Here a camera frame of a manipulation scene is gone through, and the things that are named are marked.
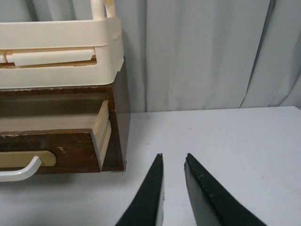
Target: drawer handle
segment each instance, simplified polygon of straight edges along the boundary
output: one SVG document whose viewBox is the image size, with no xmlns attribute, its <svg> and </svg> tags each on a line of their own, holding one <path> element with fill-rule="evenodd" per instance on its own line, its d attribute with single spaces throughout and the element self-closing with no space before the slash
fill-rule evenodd
<svg viewBox="0 0 301 226">
<path fill-rule="evenodd" d="M 31 177 L 41 164 L 41 159 L 38 156 L 34 156 L 31 162 L 23 169 L 0 172 L 0 182 L 25 180 Z"/>
</svg>

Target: gray curtain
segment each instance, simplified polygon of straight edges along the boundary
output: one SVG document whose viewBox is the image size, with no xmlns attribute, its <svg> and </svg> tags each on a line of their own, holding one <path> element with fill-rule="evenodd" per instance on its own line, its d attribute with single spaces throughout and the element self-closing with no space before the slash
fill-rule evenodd
<svg viewBox="0 0 301 226">
<path fill-rule="evenodd" d="M 0 22 L 92 19 L 89 0 L 2 0 Z M 132 112 L 301 106 L 301 0 L 115 0 Z"/>
</svg>

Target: brown wood panel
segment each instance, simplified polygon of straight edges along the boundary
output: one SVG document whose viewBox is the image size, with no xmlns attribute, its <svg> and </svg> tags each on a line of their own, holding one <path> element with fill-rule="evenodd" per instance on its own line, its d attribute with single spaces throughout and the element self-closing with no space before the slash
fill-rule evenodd
<svg viewBox="0 0 301 226">
<path fill-rule="evenodd" d="M 92 136 L 91 129 L 71 129 L 69 133 L 65 130 L 49 130 L 0 134 L 0 151 L 50 151 L 56 157 L 55 165 L 40 167 L 37 173 L 100 172 Z"/>
</svg>

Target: wooden side panel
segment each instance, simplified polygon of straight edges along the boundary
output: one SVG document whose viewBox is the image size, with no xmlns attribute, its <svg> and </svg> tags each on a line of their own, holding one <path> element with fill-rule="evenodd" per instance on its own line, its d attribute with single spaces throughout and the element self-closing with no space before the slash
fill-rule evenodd
<svg viewBox="0 0 301 226">
<path fill-rule="evenodd" d="M 48 150 L 56 157 L 54 166 L 40 167 L 38 174 L 44 173 L 86 173 L 100 172 L 91 129 L 66 131 L 42 131 L 0 136 L 0 151 Z M 20 168 L 2 168 L 18 170 Z"/>
<path fill-rule="evenodd" d="M 127 155 L 127 139 L 131 120 L 131 109 L 127 83 L 127 67 L 125 62 L 114 83 L 112 84 L 112 88 L 119 130 L 122 160 L 124 162 Z"/>
</svg>

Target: wooden drawer unit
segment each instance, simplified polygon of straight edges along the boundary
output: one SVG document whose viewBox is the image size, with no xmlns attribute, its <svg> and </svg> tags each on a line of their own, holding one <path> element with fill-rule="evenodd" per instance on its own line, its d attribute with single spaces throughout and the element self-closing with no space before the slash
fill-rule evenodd
<svg viewBox="0 0 301 226">
<path fill-rule="evenodd" d="M 2 89 L 0 171 L 20 169 L 12 155 L 32 151 L 56 158 L 37 173 L 124 170 L 129 121 L 125 65 L 110 85 Z"/>
</svg>

